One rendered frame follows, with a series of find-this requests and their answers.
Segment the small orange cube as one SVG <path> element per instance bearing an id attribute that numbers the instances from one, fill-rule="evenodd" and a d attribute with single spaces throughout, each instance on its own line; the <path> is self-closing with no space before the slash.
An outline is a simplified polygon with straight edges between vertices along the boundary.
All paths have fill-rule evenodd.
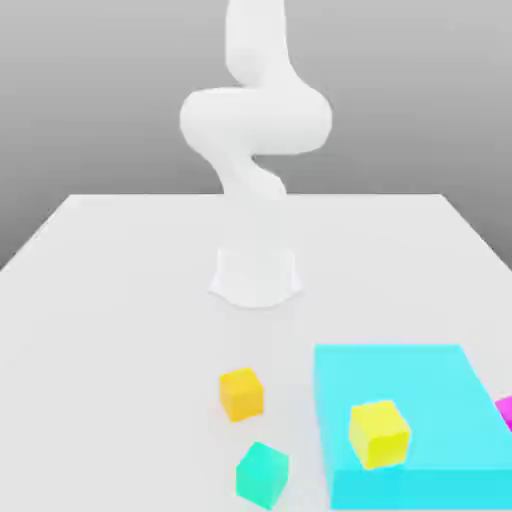
<path id="1" fill-rule="evenodd" d="M 250 368 L 220 376 L 220 401 L 231 422 L 261 415 L 264 411 L 264 388 Z"/>

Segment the small yellow cube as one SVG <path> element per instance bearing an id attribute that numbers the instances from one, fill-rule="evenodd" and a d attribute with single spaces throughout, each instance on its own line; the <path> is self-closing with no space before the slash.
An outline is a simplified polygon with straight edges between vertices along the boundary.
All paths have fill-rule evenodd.
<path id="1" fill-rule="evenodd" d="M 410 437 L 408 423 L 391 400 L 351 408 L 349 441 L 365 470 L 403 464 Z"/>

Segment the small teal cube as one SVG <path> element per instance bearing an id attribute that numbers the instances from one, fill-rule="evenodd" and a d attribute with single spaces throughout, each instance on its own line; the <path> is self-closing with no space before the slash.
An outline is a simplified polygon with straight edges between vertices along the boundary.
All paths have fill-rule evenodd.
<path id="1" fill-rule="evenodd" d="M 289 456 L 254 442 L 236 467 L 236 495 L 266 510 L 279 500 L 289 477 Z"/>

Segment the small magenta cube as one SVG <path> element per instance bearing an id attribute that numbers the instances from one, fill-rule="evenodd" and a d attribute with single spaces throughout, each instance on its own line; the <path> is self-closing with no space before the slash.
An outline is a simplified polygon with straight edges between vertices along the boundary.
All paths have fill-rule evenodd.
<path id="1" fill-rule="evenodd" d="M 512 431 L 512 395 L 498 399 L 495 406 L 510 431 Z"/>

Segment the large cyan box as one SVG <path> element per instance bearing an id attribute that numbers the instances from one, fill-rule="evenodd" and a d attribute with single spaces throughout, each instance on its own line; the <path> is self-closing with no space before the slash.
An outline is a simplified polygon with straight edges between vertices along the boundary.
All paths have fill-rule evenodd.
<path id="1" fill-rule="evenodd" d="M 318 345 L 313 393 L 334 510 L 512 510 L 512 432 L 458 345 Z M 352 407 L 391 400 L 411 428 L 404 464 L 365 470 Z"/>

